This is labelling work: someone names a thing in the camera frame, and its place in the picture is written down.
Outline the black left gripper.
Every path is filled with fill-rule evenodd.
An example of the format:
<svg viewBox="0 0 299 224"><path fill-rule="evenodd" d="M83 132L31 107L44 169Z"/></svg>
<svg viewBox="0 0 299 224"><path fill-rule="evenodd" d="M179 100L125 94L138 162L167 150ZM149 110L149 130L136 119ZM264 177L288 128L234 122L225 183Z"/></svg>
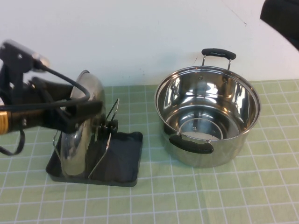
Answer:
<svg viewBox="0 0 299 224"><path fill-rule="evenodd" d="M72 89L71 84L33 77L25 90L25 100L29 104L37 104L37 107L23 112L27 127L41 126L73 133L79 127L77 116L93 116L101 112L102 101L66 105L75 99L71 96Z"/></svg>

